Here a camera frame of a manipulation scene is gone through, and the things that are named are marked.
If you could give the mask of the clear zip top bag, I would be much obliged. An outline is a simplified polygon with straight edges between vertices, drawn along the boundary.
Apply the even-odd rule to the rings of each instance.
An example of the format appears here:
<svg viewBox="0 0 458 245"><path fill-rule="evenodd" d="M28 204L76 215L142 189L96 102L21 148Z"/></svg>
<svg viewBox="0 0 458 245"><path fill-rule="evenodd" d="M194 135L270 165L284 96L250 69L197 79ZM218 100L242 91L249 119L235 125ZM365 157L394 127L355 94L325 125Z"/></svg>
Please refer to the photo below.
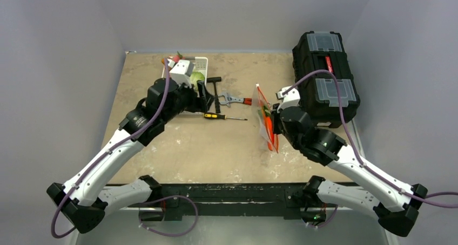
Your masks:
<svg viewBox="0 0 458 245"><path fill-rule="evenodd" d="M279 140L278 136L273 133L271 108L272 105L267 101L260 85L256 83L252 94L251 109L258 131L258 146L261 150L278 153Z"/></svg>

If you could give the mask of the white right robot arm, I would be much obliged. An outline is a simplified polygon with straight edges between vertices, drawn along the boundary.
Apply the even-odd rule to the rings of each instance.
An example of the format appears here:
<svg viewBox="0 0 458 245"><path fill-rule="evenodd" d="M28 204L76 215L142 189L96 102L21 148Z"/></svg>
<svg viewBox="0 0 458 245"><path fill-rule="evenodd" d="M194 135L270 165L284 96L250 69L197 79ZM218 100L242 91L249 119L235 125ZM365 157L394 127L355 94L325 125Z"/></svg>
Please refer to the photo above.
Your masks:
<svg viewBox="0 0 458 245"><path fill-rule="evenodd" d="M375 218L385 230L406 237L419 215L427 188L397 180L364 159L334 132L314 126L309 115L297 106L271 110L273 132L282 134L308 160L327 166L358 184L360 189L312 176L295 200L306 206L330 203L358 210Z"/></svg>

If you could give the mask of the orange toy carrot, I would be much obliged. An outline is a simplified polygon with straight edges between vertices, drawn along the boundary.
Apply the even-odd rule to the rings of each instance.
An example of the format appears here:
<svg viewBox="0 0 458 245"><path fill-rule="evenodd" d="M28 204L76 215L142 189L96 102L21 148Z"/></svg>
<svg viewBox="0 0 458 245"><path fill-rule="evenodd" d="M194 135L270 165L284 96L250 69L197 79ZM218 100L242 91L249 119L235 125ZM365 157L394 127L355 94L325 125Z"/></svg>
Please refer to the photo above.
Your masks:
<svg viewBox="0 0 458 245"><path fill-rule="evenodd" d="M274 150L274 134L272 132L272 122L270 119L270 109L266 105L261 107L261 115L264 122L264 126L267 134L267 147L270 151Z"/></svg>

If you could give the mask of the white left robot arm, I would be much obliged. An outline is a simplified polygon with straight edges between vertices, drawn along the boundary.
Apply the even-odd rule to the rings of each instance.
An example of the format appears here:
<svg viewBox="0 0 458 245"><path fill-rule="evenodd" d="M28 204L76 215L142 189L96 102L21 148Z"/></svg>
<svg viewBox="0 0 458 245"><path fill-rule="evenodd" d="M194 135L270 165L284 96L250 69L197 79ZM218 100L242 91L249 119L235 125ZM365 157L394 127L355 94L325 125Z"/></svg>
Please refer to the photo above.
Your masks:
<svg viewBox="0 0 458 245"><path fill-rule="evenodd" d="M57 206L51 233L56 233L57 216L62 213L81 234L95 229L104 217L130 206L156 206L165 200L162 186L153 177L144 175L134 182L106 190L109 180L155 137L164 132L166 124L184 111L209 110L215 97L197 81L197 89L171 78L157 79L147 96L120 122L105 147L74 177L64 184L53 183L46 192Z"/></svg>

